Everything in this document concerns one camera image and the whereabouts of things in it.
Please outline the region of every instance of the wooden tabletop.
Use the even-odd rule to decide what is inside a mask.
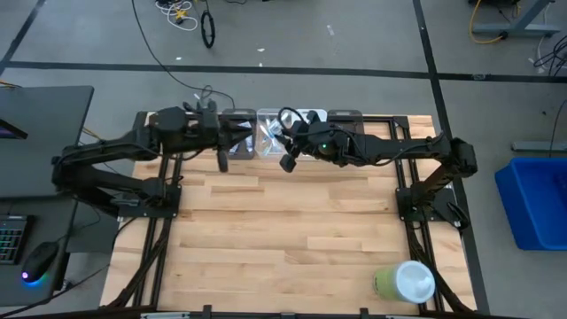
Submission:
[[[413,138],[435,135],[431,116],[408,119]],[[389,138],[385,124],[367,123],[365,132]],[[393,164],[339,168],[303,159],[287,174],[278,161],[232,160],[227,174],[218,171],[212,152],[183,164],[159,310],[200,311],[210,304],[229,312],[358,314],[367,307],[371,314],[417,314],[417,306],[381,300],[372,290],[378,268],[409,260]],[[438,165],[418,160],[420,177]],[[159,160],[138,162],[134,177],[158,171]],[[147,224],[138,219],[117,239],[101,305],[137,270]],[[445,222],[430,222],[430,229],[439,272],[476,308],[458,231]]]

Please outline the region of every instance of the white cable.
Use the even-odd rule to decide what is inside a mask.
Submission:
[[[546,7],[546,10],[543,11],[543,25],[546,26],[548,23],[548,10],[549,10],[549,6],[551,5],[551,3],[548,4],[548,6]],[[546,37],[543,35],[540,39],[540,42],[538,43],[538,61],[541,60],[541,44],[543,43],[543,39],[545,39]],[[545,66],[545,64],[542,64],[540,66],[542,69],[547,70],[548,68]],[[567,69],[567,66],[561,66],[561,68],[563,69]]]
[[[192,8],[192,6],[193,6],[193,4],[191,3],[191,1],[179,1],[179,2],[176,2],[176,3],[172,3],[168,8],[165,8],[165,7],[160,6],[157,1],[156,1],[155,4],[156,4],[156,7],[161,11],[161,13],[164,14],[164,15],[166,15],[166,17],[167,17],[167,22],[168,22],[170,25],[172,25],[172,26],[174,26],[174,27],[177,27],[178,29],[181,29],[181,30],[183,30],[183,31],[194,31],[195,29],[197,29],[197,27],[198,27],[198,21],[197,21],[197,19],[195,19],[195,18],[187,17],[187,16],[182,16],[182,17],[181,17],[181,19],[183,19],[183,20],[190,19],[190,20],[194,21],[194,22],[195,22],[195,27],[192,27],[192,28],[181,27],[181,26],[179,26],[178,24],[176,24],[174,21],[172,21],[172,20],[169,18],[169,17],[175,17],[175,16],[177,16],[177,13],[176,13],[176,12],[172,12],[173,9],[176,9],[176,10],[184,10],[184,11],[187,11],[187,12],[188,12],[188,11]]]

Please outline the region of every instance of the black aluminum frame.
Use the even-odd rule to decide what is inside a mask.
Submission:
[[[138,113],[138,115],[136,116],[136,121],[140,121],[142,118],[145,119],[145,116],[147,115],[146,112],[140,112]],[[350,118],[349,115],[345,116],[345,120],[348,120]],[[402,139],[410,139],[411,138],[411,134],[409,131],[409,121],[408,121],[408,117],[407,116],[372,116],[372,115],[365,115],[362,117],[364,120],[364,123],[384,123],[388,125],[388,128],[390,130],[390,138],[391,139],[399,139],[398,137],[398,128],[401,128],[402,131]],[[161,162],[161,166],[159,167],[159,176],[160,177],[165,177],[165,173],[167,172],[167,166],[168,166],[168,162],[169,159],[164,158]],[[418,182],[419,181],[419,175],[417,172],[417,164],[416,161],[414,159],[409,159],[409,173],[411,175],[411,180],[412,183]],[[177,159],[175,161],[175,166],[174,166],[174,173],[173,173],[173,181],[174,183],[178,183],[179,181],[179,177],[180,177],[180,173],[181,173],[181,166],[182,166],[182,161],[180,159]],[[395,167],[396,167],[396,176],[398,177],[398,188],[406,188],[406,178],[405,178],[405,174],[404,174],[404,168],[403,168],[403,161],[402,159],[397,159],[394,161],[395,163]],[[145,238],[145,242],[144,242],[144,249],[143,249],[143,257],[142,257],[142,261],[144,262],[145,258],[147,258],[148,252],[151,250],[151,247],[153,246],[153,238],[155,235],[155,231],[156,231],[156,219],[150,219],[150,223],[148,225],[148,230],[146,231],[146,238]],[[416,229],[413,226],[412,222],[404,222],[405,227],[406,227],[406,236],[408,238],[408,245],[409,245],[409,238],[410,235],[414,234]],[[171,230],[171,226],[172,226],[172,219],[171,218],[167,218],[164,221],[163,227],[167,232],[167,241],[166,241],[166,248],[161,252],[161,254],[159,255],[159,258],[157,259],[157,266],[155,268],[155,273],[154,273],[154,280],[153,280],[153,284],[152,284],[152,288],[151,288],[151,301],[150,301],[150,305],[152,307],[157,308],[158,303],[159,303],[159,293],[160,293],[160,288],[161,288],[161,280],[163,277],[163,270],[165,267],[165,261],[166,261],[166,254],[167,254],[167,242],[169,240],[169,231]],[[420,228],[421,233],[422,233],[422,240],[423,240],[423,250],[425,251],[425,254],[427,255],[427,257],[430,259],[431,264],[432,265],[436,265],[435,264],[435,256],[433,253],[433,244],[431,242],[431,233],[429,230],[429,225],[427,221],[424,222],[420,222]],[[412,250],[409,249],[409,255],[411,260],[413,261],[417,261],[417,257],[414,253],[412,253]],[[139,307],[141,306],[141,301],[142,301],[142,297],[143,297],[143,292],[144,292],[144,281],[142,281],[142,283],[138,286],[138,289],[135,292],[134,295],[134,303],[133,306],[134,307]],[[443,297],[441,296],[439,290],[436,290],[434,295],[433,295],[433,301],[434,301],[434,305],[435,305],[435,311],[436,312],[444,312],[445,311],[445,307],[444,307],[444,303],[443,303]],[[423,303],[418,305],[418,309],[419,309],[419,313],[420,315],[426,315],[426,314],[430,314],[431,311],[427,309],[427,304]],[[206,318],[211,318],[212,317],[212,306],[211,305],[204,305],[203,306],[203,311],[202,312],[190,312],[191,316],[201,316],[202,318],[206,319]],[[242,313],[242,312],[226,312],[226,313],[215,313],[214,317],[231,317],[231,318],[258,318],[261,317],[262,319],[269,319],[269,318],[282,318],[282,319],[287,319],[287,318],[292,318],[292,319],[321,319],[321,318],[331,318],[331,319],[381,319],[381,318],[386,318],[386,315],[369,315],[369,312],[366,308],[361,308],[361,312],[358,315],[355,314],[350,314],[350,315],[341,315],[341,314],[337,314],[337,315],[328,315],[328,314],[297,314],[297,313],[282,313],[282,314],[275,314],[275,313]]]

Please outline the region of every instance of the concrete floor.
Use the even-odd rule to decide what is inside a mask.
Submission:
[[[522,2],[527,7],[528,0]],[[0,56],[35,3],[0,0]],[[148,41],[164,64],[428,70],[412,0],[249,0],[243,6],[211,0],[218,32],[211,50],[203,46],[198,31],[187,33],[169,26],[152,0],[136,0],[136,6]],[[539,38],[476,45],[467,36],[472,8],[465,0],[423,0],[422,6],[439,72],[543,76],[528,60],[535,57]],[[510,11],[504,9],[508,16]],[[557,2],[548,11],[548,22],[567,30],[567,21],[562,20],[565,13],[567,3]],[[479,10],[478,21],[502,22],[503,17],[486,7]],[[542,51],[547,53],[561,36],[546,40]],[[47,0],[12,61],[155,65],[128,0]],[[108,138],[128,129],[137,111],[195,101],[195,91],[163,72],[7,67],[1,75],[3,80],[22,86],[92,85],[95,95],[86,125]],[[436,129],[441,128],[431,84],[425,79],[222,73],[175,76],[194,86],[210,84],[233,96],[242,108],[293,106],[429,114]],[[477,150],[480,171],[465,180],[464,187],[490,312],[563,318],[567,275],[562,265],[567,264],[567,253],[516,248],[493,174],[515,156],[509,150],[512,141],[550,138],[557,108],[567,98],[567,84],[442,81],[441,88],[454,136],[474,144]],[[221,108],[230,107],[226,98],[215,99]],[[556,136],[567,139],[566,126],[560,124]],[[124,174],[132,171],[129,161],[112,164]],[[80,210],[77,223],[91,215],[89,209]],[[74,255],[67,277],[80,280],[105,265],[110,259],[109,245],[93,240],[92,235],[112,237],[115,231],[116,222],[105,218],[74,238],[74,250],[91,253]],[[104,278],[101,273],[74,293],[26,314],[95,308]]]

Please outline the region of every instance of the blue bin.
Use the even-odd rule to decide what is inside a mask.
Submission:
[[[495,178],[516,245],[567,250],[567,159],[513,159]]]

